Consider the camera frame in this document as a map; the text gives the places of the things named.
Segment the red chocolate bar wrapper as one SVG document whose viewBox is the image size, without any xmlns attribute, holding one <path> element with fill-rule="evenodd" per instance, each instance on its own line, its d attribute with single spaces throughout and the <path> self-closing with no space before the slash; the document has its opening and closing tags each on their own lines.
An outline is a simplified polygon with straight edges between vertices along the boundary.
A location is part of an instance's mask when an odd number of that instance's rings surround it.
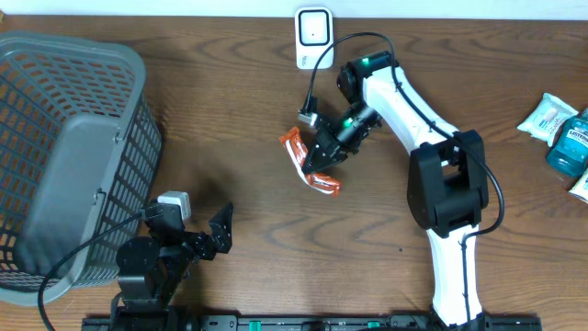
<svg viewBox="0 0 588 331">
<path fill-rule="evenodd" d="M 307 186 L 332 197 L 338 196 L 341 188 L 340 181 L 323 173 L 305 175 L 302 172 L 302 166 L 308 155 L 308 149 L 300 137 L 300 129 L 298 127 L 291 128 L 279 140 L 295 166 L 298 176 Z"/>
</svg>

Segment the light green tissue pack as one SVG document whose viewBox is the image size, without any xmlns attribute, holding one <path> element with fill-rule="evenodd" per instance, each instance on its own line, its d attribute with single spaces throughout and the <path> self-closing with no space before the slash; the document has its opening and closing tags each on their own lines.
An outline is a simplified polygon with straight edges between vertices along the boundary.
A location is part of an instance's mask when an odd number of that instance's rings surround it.
<svg viewBox="0 0 588 331">
<path fill-rule="evenodd" d="M 536 109 L 517 126 L 517 129 L 552 147 L 560 127 L 578 114 L 575 108 L 560 98 L 544 93 Z"/>
</svg>

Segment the blue mouthwash bottle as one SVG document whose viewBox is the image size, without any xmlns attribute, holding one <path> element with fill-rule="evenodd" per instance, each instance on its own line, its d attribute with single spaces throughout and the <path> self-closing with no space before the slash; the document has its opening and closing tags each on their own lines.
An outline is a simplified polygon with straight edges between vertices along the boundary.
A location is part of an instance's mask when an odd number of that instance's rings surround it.
<svg viewBox="0 0 588 331">
<path fill-rule="evenodd" d="M 587 109 L 565 122 L 556 145 L 548 153 L 547 162 L 567 176 L 583 174 L 587 167 Z"/>
</svg>

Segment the yellow snack bag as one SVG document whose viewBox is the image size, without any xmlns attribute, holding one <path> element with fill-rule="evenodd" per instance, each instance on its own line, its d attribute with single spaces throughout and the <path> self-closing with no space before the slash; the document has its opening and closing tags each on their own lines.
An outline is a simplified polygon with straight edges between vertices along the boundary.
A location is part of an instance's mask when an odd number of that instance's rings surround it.
<svg viewBox="0 0 588 331">
<path fill-rule="evenodd" d="M 588 169 L 584 171 L 569 193 L 578 200 L 588 202 Z"/>
</svg>

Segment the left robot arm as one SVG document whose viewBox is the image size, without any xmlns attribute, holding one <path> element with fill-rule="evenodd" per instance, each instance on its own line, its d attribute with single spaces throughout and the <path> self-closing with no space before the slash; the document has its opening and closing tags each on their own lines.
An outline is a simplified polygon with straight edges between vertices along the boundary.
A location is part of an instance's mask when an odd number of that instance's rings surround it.
<svg viewBox="0 0 588 331">
<path fill-rule="evenodd" d="M 233 204 L 227 203 L 209 221 L 211 232 L 189 232 L 174 204 L 154 202 L 141 211 L 147 236 L 125 242 L 118 250 L 119 298 L 112 309 L 110 330 L 198 330 L 192 313 L 170 304 L 191 265 L 212 260 L 232 248 Z"/>
</svg>

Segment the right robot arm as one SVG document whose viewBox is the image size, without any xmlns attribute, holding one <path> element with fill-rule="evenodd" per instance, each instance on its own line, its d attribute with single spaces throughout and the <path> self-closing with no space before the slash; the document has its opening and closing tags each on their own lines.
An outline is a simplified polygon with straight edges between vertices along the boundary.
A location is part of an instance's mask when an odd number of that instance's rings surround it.
<svg viewBox="0 0 588 331">
<path fill-rule="evenodd" d="M 311 147 L 295 143 L 292 156 L 308 183 L 333 192 L 319 173 L 357 153 L 371 130 L 386 123 L 409 155 L 407 202 L 431 247 L 435 291 L 429 327 L 483 329 L 477 295 L 475 240 L 489 202 L 484 146 L 475 131 L 459 131 L 415 92 L 390 51 L 358 58 L 342 67 L 337 86 L 349 104 L 332 120 L 308 96 L 300 120 L 315 128 Z"/>
</svg>

